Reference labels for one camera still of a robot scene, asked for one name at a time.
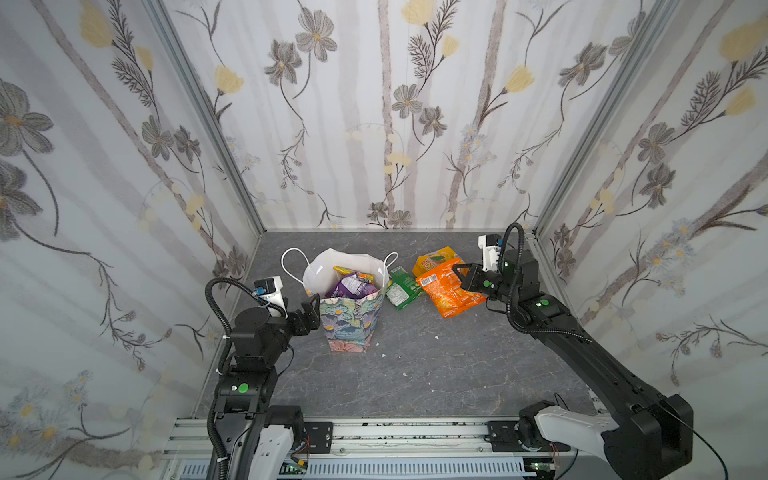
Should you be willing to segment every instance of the white sticker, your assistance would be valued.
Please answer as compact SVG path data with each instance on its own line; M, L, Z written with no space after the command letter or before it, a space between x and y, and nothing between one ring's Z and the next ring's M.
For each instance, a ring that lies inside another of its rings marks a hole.
M437 280L437 275L430 275L421 281L422 286L427 286Z

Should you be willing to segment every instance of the bag handle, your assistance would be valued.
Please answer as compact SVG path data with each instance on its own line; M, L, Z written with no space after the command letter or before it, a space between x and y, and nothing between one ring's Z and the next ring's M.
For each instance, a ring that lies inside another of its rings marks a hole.
M302 282L301 280L299 280L298 278L296 278L296 277L295 277L295 276L294 276L294 275L293 275L291 272L289 272L289 271L288 271L288 269L286 268L286 264L285 264L285 258L286 258L286 255L288 254L288 252L290 252L291 250L296 250L297 252L301 253L301 256L302 256L302 257L304 257L304 260L306 261L306 265L307 265L307 266L309 266L309 265L310 265L310 261L309 261L309 259L307 259L307 258L306 258L306 255L304 254L304 252L303 252L303 251L301 251L301 249L300 249L300 248L296 248L296 247L291 247L291 248L289 248L288 250L286 250L286 251L284 251L284 252L283 252L283 256L280 258L280 265L283 267L283 272L285 272L285 273L288 273L288 276L290 276L290 277L291 277L291 278L293 278L295 281L297 281L297 282L299 282L299 283L301 283L301 284L303 285L303 284L304 284L304 282Z
M389 258L390 258L392 255L394 255L394 256L395 256L395 258L393 258L391 262L387 263L387 260L389 260ZM387 255L387 256L384 258L384 266L385 266L385 267L387 267L387 268L389 268L389 267L390 267L390 266L391 266L391 265L392 265L392 264L393 264L393 263L394 263L394 262L397 260L397 257L399 257L399 255L397 254L397 252L392 252L392 253L390 253L389 255Z

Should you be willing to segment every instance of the black corrugated hose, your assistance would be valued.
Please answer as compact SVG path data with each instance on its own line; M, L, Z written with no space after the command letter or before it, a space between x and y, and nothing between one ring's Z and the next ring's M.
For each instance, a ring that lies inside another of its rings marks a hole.
M213 310L214 315L216 315L216 318L219 319L221 322L221 326L224 328L224 348L221 352L221 357L219 358L219 367L216 369L217 373L221 376L226 372L226 369L228 369L227 365L227 358L229 358L230 349L232 348L232 326L227 321L227 318L224 316L224 313L221 311L221 308L216 303L216 300L214 300L214 292L213 288L214 285L217 285L218 283L229 283L230 285L236 286L237 288L241 289L245 293L247 293L249 296L253 297L261 306L267 306L269 308L275 309L280 314L283 315L283 317L286 315L286 310L281 307L280 305L275 305L274 303L270 303L266 301L263 298L260 298L258 295L256 295L251 289L249 289L247 286L243 285L242 283L238 282L237 280L232 280L231 278L225 278L222 276L219 276L217 278L214 278L208 284L205 286L205 300L208 302L208 306L211 310ZM210 404L210 410L208 411L208 418L206 420L205 426L206 430L208 431L208 438L210 439L210 442L214 445L214 452L216 452L216 458L219 468L219 480L227 480L227 472L229 470L229 460L227 458L227 449L224 447L224 443L221 441L221 437L219 436L219 432L216 431L216 411L214 410L214 406L216 405L216 399L219 396L219 389L216 387L214 389L214 400Z
M525 247L525 230L523 229L523 226L517 222L510 223L509 227L507 227L507 231L504 232L504 239L502 240L502 251L499 253L498 257L498 271L499 273L503 274L503 266L504 266L504 250L506 250L507 247L507 240L509 240L509 234L512 232L512 229L516 229L518 231L518 255L517 259L515 260L515 273L512 275L512 282L509 284L509 292L508 297L509 300L507 300L507 321L510 325L512 325L512 328L517 330L520 333L560 333L561 335L570 335L578 338L579 340L583 340L587 343L591 342L590 339L587 337L580 335L576 332L569 332L568 330L562 330L557 328L546 328L546 329L527 329L515 322L515 318L512 316L512 310L514 309L515 312L520 314L521 316L524 315L523 312L520 311L518 308L518 302L520 301L520 290L518 281L520 279L520 273L522 271L522 260L523 260L523 248Z

